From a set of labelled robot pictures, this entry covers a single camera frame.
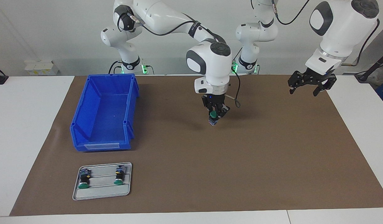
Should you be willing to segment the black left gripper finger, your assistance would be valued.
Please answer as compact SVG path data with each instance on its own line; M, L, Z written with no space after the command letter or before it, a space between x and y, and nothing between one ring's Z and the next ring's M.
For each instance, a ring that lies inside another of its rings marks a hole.
M320 77L319 79L316 79L315 84L317 87L313 91L313 96L316 97L320 92L324 90L330 90L336 81L337 78L335 75L329 75L327 78Z
M294 72L288 79L289 93L292 95L298 87L306 84L307 76L301 72Z

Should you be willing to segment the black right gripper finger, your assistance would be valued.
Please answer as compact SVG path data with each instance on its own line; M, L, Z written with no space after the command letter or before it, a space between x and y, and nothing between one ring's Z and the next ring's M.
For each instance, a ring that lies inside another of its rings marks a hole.
M208 110L209 117L214 119L214 107L212 97L202 97L203 105Z
M228 107L227 105L217 104L217 118L219 119L223 118L229 110L230 110L230 107Z

